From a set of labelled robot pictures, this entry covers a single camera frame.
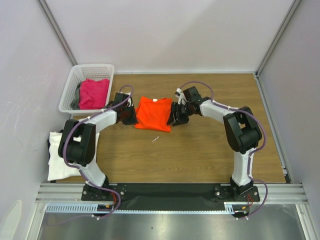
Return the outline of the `orange t shirt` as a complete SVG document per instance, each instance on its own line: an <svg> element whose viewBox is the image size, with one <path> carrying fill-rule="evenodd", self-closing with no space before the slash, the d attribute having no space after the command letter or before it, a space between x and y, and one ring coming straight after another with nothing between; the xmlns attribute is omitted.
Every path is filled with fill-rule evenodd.
<svg viewBox="0 0 320 240"><path fill-rule="evenodd" d="M167 125L171 114L171 98L150 99L142 96L136 108L136 129L153 130L165 133L171 132L171 126Z"/></svg>

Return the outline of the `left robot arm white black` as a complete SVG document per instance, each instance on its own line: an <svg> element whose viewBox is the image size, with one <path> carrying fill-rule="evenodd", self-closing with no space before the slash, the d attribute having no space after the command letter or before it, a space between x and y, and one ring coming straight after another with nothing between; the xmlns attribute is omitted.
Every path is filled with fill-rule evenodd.
<svg viewBox="0 0 320 240"><path fill-rule="evenodd" d="M78 170L86 185L93 187L92 194L99 200L107 199L112 190L108 177L97 164L96 135L119 122L124 125L137 123L130 93L117 92L113 101L91 116L67 120L62 131L59 157L67 167Z"/></svg>

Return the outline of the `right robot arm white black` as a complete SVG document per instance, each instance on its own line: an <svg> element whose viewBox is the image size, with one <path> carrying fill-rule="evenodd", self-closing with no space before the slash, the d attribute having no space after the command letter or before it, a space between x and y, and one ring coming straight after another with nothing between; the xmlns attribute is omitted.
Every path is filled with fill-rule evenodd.
<svg viewBox="0 0 320 240"><path fill-rule="evenodd" d="M242 201L254 187L252 160L254 152L263 137L257 119L249 107L235 108L221 104L210 97L202 97L196 87L175 92L177 102L171 104L167 121L170 126L187 124L189 117L199 115L223 123L225 135L234 152L233 173L230 186L223 190L216 187L217 200L233 199Z"/></svg>

